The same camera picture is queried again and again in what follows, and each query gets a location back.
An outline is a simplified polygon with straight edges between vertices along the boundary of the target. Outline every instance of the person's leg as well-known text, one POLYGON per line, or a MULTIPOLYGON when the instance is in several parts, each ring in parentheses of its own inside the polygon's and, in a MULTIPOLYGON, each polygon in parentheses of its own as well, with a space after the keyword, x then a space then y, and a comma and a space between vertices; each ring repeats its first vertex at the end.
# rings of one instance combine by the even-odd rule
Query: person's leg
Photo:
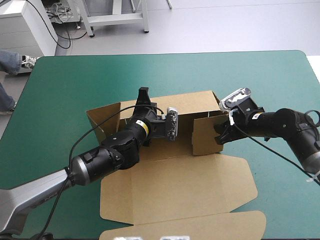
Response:
POLYGON ((0 112, 8 112, 15 107, 15 100, 9 96, 0 83, 0 112))
POLYGON ((19 53, 0 49, 0 71, 17 75, 22 66, 22 56, 19 53))

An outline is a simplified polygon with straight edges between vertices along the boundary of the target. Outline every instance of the white label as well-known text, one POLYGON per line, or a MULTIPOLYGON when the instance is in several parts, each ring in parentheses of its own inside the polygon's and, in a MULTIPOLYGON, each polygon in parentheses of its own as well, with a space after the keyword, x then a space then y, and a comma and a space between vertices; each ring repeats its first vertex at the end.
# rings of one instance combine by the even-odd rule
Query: white label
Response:
POLYGON ((258 112, 258 113, 256 113, 255 115, 253 115, 252 120, 258 119, 258 117, 259 117, 261 114, 263 114, 263 112, 258 112))

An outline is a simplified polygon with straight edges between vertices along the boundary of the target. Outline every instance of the open cardboard box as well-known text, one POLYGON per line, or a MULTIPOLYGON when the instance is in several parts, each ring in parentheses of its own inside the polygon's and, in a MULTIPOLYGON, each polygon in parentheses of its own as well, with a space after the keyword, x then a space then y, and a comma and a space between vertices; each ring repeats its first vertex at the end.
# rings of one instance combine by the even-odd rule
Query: open cardboard box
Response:
MULTIPOLYGON (((228 119, 212 91, 151 98, 163 110, 179 113, 178 138, 174 142, 152 139, 141 147, 140 163, 120 170, 101 182, 100 215, 134 226, 108 230, 100 240, 139 236, 203 239, 261 239, 266 227, 260 211, 230 213, 255 199, 257 188, 247 161, 216 154, 223 150, 213 126, 228 119)), ((133 101, 87 111, 92 126, 133 101)), ((133 109, 96 128, 99 142, 121 130, 133 109)))

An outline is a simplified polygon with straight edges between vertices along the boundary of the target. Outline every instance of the cable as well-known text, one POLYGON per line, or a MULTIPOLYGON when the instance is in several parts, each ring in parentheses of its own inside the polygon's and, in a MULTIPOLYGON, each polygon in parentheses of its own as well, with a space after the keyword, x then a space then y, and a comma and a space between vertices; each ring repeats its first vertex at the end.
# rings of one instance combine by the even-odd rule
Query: cable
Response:
MULTIPOLYGON (((89 133, 91 133, 93 130, 95 130, 96 128, 100 127, 102 124, 104 124, 106 121, 108 121, 109 119, 113 118, 114 116, 120 114, 121 112, 127 110, 127 109, 131 109, 131 108, 140 108, 140 107, 147 107, 147 108, 151 108, 151 109, 157 109, 161 112, 161 114, 165 114, 164 111, 162 111, 160 108, 156 107, 156 106, 152 106, 152 105, 149 105, 149 104, 141 104, 141 105, 132 105, 132 106, 127 106, 119 111, 117 111, 116 113, 108 116, 105 120, 103 120, 102 122, 100 122, 97 126, 91 128, 89 131, 87 131, 85 134, 83 134, 72 146, 72 148, 70 149, 70 153, 69 153, 69 164, 68 164, 68 169, 69 169, 69 172, 71 172, 71 166, 72 166, 72 154, 74 152, 74 149, 75 147, 78 145, 78 143, 81 142, 81 140, 83 140, 89 133)), ((65 181, 63 182, 59 192, 57 193, 56 195, 56 198, 55 198, 55 201, 52 205, 52 208, 51 208, 51 211, 50 211, 50 214, 46 220, 46 223, 42 229, 42 231, 39 233, 39 235, 37 236, 36 240, 40 240, 42 238, 42 235, 45 233, 45 231, 47 230, 49 224, 50 224, 50 221, 51 221, 51 218, 52 216, 54 215, 54 212, 55 212, 55 209, 56 209, 56 206, 58 204, 58 201, 59 201, 59 198, 67 184, 67 182, 69 181, 69 178, 67 177, 65 179, 65 181)))
MULTIPOLYGON (((236 129, 238 129, 239 132, 241 132, 243 135, 245 135, 246 137, 248 137, 249 139, 251 139, 252 141, 254 141, 255 143, 259 144, 260 146, 264 147, 265 149, 269 150, 270 152, 278 155, 280 158, 283 158, 284 160, 286 160, 287 162, 291 163, 292 165, 294 165, 296 168, 298 168, 301 172, 303 172, 305 175, 307 175, 309 178, 312 178, 312 176, 305 171, 302 167, 300 167, 298 164, 296 164, 294 161, 288 159, 287 157, 281 155, 280 153, 278 153, 277 151, 273 150, 272 148, 264 145, 263 143, 261 143, 260 141, 254 139, 252 136, 249 136, 246 132, 244 132, 243 130, 240 129, 240 127, 238 127, 236 124, 234 124, 234 126, 236 127, 236 129)), ((318 180, 314 180, 314 182, 316 184, 318 184, 320 186, 320 182, 318 180)))
MULTIPOLYGON (((49 19, 58 17, 58 15, 55 15, 53 12, 46 11, 46 13, 47 13, 47 14, 51 14, 51 16, 49 16, 49 19)), ((59 35, 58 33, 55 33, 55 34, 56 34, 58 37, 62 38, 62 39, 77 40, 77 39, 82 39, 82 38, 87 34, 87 32, 85 32, 83 35, 81 35, 81 36, 79 36, 79 37, 74 37, 74 38, 67 38, 67 37, 64 37, 64 36, 59 35)))
POLYGON ((87 32, 85 32, 83 35, 79 36, 79 37, 74 37, 74 38, 67 38, 67 37, 64 37, 64 36, 61 36, 59 34, 57 34, 60 38, 62 39, 67 39, 67 40, 77 40, 77 39, 82 39, 85 35, 87 34, 87 32))
MULTIPOLYGON (((68 45, 67 47, 61 46, 61 45, 58 43, 58 41, 54 38, 54 36, 52 35, 51 31, 49 30, 48 25, 46 24, 44 18, 42 17, 42 15, 41 15, 40 12, 38 11, 38 9, 35 7, 35 5, 33 5, 32 2, 30 2, 29 0, 26 0, 26 1, 27 1, 27 2, 36 10, 36 12, 39 14, 40 18, 42 19, 42 21, 43 21, 43 23, 44 23, 44 25, 45 25, 45 27, 46 27, 46 29, 47 29, 48 32, 49 32, 51 38, 53 39, 53 41, 54 41, 60 48, 69 49, 69 48, 71 47, 71 40, 81 39, 81 38, 83 38, 83 37, 86 35, 87 32, 85 32, 85 34, 83 34, 83 35, 80 36, 80 37, 70 38, 68 29, 66 28, 66 33, 67 33, 67 35, 68 35, 68 38, 63 37, 63 36, 60 36, 60 35, 58 35, 58 34, 57 34, 57 35, 58 35, 59 37, 63 38, 63 39, 69 40, 69 45, 68 45)), ((54 17, 56 17, 56 15, 55 15, 54 13, 52 13, 52 12, 47 12, 47 13, 52 14, 52 15, 54 15, 54 17)))
POLYGON ((54 36, 52 35, 51 31, 49 30, 49 27, 48 25, 46 24, 46 21, 44 20, 44 18, 41 16, 40 12, 38 11, 38 9, 35 7, 35 5, 32 4, 32 2, 30 2, 29 0, 26 0, 35 10, 36 12, 39 14, 40 18, 42 19, 46 29, 48 30, 50 36, 52 37, 52 39, 54 40, 54 42, 60 47, 60 48, 63 48, 63 49, 69 49, 71 47, 71 41, 69 41, 69 46, 68 47, 65 47, 65 46, 61 46, 58 41, 54 38, 54 36))

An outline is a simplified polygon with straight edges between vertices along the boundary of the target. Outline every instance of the green tabletop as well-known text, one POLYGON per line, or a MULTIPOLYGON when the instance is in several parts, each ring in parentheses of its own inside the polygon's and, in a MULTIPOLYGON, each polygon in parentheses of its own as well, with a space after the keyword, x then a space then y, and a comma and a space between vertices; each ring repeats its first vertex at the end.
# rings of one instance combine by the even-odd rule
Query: green tabletop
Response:
MULTIPOLYGON (((266 111, 320 109, 320 84, 301 51, 42 57, 0 140, 0 188, 62 169, 74 141, 90 128, 86 110, 135 99, 141 86, 152 97, 213 90, 220 99, 247 87, 266 111)), ((91 134, 75 154, 96 145, 91 134)), ((267 145, 296 160, 282 139, 267 145)), ((250 139, 226 144, 223 154, 248 160, 258 197, 236 212, 264 212, 265 238, 320 236, 319 186, 250 139)), ((42 229, 52 203, 30 213, 22 237, 42 229)), ((47 231, 56 238, 98 238, 125 226, 101 219, 99 207, 99 181, 75 186, 63 193, 47 231)))

